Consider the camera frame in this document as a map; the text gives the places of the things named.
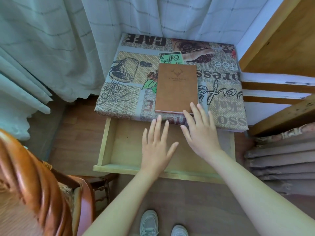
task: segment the deer logo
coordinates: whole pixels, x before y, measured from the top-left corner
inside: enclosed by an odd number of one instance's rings
[[[181,73],[183,73],[183,70],[180,70],[180,72],[175,72],[174,70],[175,69],[172,69],[171,72],[173,72],[176,75],[176,77],[178,77]]]

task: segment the shoe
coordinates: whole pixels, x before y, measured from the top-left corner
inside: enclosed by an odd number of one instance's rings
[[[154,210],[147,210],[143,213],[140,222],[140,236],[157,236],[158,219]]]
[[[188,236],[188,232],[184,226],[175,225],[172,229],[171,236]]]

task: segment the hand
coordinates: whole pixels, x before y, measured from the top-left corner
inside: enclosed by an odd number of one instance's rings
[[[168,163],[171,160],[172,155],[174,154],[178,142],[175,142],[171,145],[168,152],[166,152],[166,139],[168,133],[169,122],[165,122],[162,136],[161,133],[161,115],[158,116],[158,119],[153,119],[149,129],[148,139],[147,132],[145,129],[142,136],[142,162],[141,162],[141,171],[148,173],[155,180],[165,170]]]
[[[210,111],[208,112],[208,119],[206,112],[199,103],[197,104],[198,108],[196,108],[193,103],[190,103],[190,107],[195,120],[186,110],[184,110],[189,130],[184,125],[181,125],[180,127],[192,150],[197,155],[207,160],[209,156],[212,156],[215,152],[221,150],[215,122]]]

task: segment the brown notebook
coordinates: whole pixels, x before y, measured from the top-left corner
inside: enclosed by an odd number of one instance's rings
[[[190,103],[198,103],[197,68],[195,65],[160,63],[155,111],[192,113]]]

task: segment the wooden drawer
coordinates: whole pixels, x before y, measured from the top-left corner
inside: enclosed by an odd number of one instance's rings
[[[99,159],[93,170],[135,175],[141,166],[142,134],[144,128],[149,129],[149,127],[149,122],[108,117]],[[234,133],[218,131],[218,134],[223,150],[235,159]],[[224,183],[215,170],[191,150],[180,127],[170,125],[167,139],[168,148],[176,141],[179,142],[179,146],[160,177]]]

